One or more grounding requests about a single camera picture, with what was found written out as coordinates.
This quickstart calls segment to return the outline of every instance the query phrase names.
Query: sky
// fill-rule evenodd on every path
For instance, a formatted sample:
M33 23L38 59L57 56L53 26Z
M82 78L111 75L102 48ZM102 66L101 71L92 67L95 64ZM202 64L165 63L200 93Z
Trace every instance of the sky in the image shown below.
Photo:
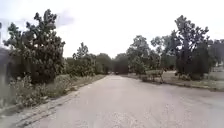
M71 57L81 42L90 53L115 57L126 52L136 35L169 35L174 20L184 15L197 26L208 26L211 39L224 38L222 0L0 0L2 38L11 22L24 28L36 12L51 9L58 15L57 34L66 42L64 57Z

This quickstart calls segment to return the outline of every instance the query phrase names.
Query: foliage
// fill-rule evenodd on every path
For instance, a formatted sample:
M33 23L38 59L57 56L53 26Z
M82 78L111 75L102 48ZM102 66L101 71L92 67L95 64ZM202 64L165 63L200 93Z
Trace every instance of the foliage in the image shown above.
M175 20L178 30L171 34L168 48L176 56L176 68L179 75L203 76L210 67L208 39L205 38L208 28L196 27L194 23L180 16Z
M102 68L103 74L108 74L108 72L112 68L111 58L106 53L100 53L99 55L97 55L96 62L98 64L98 68Z
M170 42L171 42L171 36L162 36L162 37L157 36L151 40L151 45L156 48L156 53L160 55L160 63L159 63L160 68L163 68L165 70L167 69L173 70L176 63L176 57L172 55L170 52L168 52L169 51L168 45Z
M127 74L128 73L128 57L125 53L118 54L113 62L113 71L116 74Z
M81 85L103 78L103 75L94 77L69 77L59 75L53 83L43 85L31 84L30 77L24 77L12 81L9 86L12 88L11 104L20 104L21 107L31 107L47 102L67 94L69 91L77 90Z
M48 83L61 73L65 43L56 36L56 18L48 9L43 17L36 13L34 19L38 24L27 22L24 32L13 23L8 28L10 38L4 44L11 47L18 76L30 76L32 83Z
M150 48L144 38L138 35L134 38L134 43L127 50L130 72L136 74L145 73L145 65L149 62Z
M95 55L88 53L88 47L81 43L77 53L73 54L69 74L72 76L93 76L95 73Z
M212 66L224 61L224 40L210 40L209 55Z

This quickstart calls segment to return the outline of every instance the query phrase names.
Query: asphalt road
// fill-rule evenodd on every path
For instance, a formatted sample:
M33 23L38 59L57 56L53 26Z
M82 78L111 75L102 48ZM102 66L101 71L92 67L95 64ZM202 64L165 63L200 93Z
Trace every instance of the asphalt road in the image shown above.
M224 93L107 76L26 128L224 128Z

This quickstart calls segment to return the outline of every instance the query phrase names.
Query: tree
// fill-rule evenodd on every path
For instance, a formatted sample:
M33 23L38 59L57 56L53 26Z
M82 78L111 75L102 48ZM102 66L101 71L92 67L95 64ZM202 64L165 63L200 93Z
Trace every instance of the tree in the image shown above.
M146 38L138 35L134 38L134 43L127 50L129 67L131 72L136 74L145 73L145 65L149 63L150 48Z
M19 65L19 76L31 76L32 83L51 82L63 69L65 42L56 35L56 18L48 9L43 17L36 13L34 20L38 24L27 22L24 32L13 23L8 28L10 38L4 44L11 47L10 55Z
M169 51L169 43L171 41L171 36L155 37L151 40L151 45L156 48L156 52L160 56L160 68L165 70L173 70L176 63L176 57L172 55Z
M223 40L210 40L209 54L211 56L212 66L220 64L224 61L224 41Z
M208 39L205 37L209 31L206 27L196 27L194 23L180 16L175 20L178 30L171 33L171 41L168 44L172 53L176 56L176 67L179 75L194 74L203 76L209 70Z
M95 55L88 53L88 47L81 43L77 53L73 54L73 64L70 75L75 76L92 76L95 71Z
M125 53L118 54L113 62L113 71L116 74L127 74L128 73L128 57Z
M96 61L101 64L104 74L108 74L111 70L111 58L106 53L100 53L96 56Z

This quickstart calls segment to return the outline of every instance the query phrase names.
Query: grass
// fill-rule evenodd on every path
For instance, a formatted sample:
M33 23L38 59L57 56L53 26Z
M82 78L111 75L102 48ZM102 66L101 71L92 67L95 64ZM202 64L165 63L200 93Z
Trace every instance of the grass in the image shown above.
M167 71L163 73L163 83L180 87L209 89L216 91L224 91L224 72L211 72L208 77L201 81L181 80L174 75L175 71ZM139 79L134 74L123 75L125 77ZM160 78L156 78L153 83L161 83Z
M76 91L80 87L103 77L104 75L70 78L69 75L60 75L53 83L35 86L30 84L29 78L25 78L10 84L11 96L7 102L8 104L19 104L21 108L33 107L46 103L50 99L55 99L69 92Z

